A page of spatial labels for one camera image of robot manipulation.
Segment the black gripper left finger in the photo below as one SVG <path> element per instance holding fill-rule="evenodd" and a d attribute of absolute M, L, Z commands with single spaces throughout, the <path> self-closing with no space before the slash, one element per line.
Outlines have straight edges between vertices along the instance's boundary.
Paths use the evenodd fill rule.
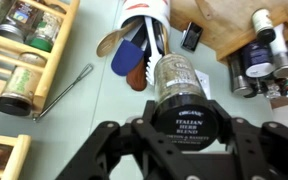
<path fill-rule="evenodd" d="M 143 139 L 147 139 L 148 137 L 157 134 L 157 131 L 152 125 L 154 114 L 155 114 L 155 102 L 149 100 L 146 102 L 142 116 L 143 123 L 140 125 L 140 136 Z"/>

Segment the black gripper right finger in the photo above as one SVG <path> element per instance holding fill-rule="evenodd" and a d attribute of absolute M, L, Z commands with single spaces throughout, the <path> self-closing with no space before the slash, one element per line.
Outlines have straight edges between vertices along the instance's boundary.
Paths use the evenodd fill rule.
<path fill-rule="evenodd" d="M 227 140 L 231 132 L 231 116 L 216 100 L 209 100 L 208 104 L 219 123 L 219 135 L 217 139 Z"/>

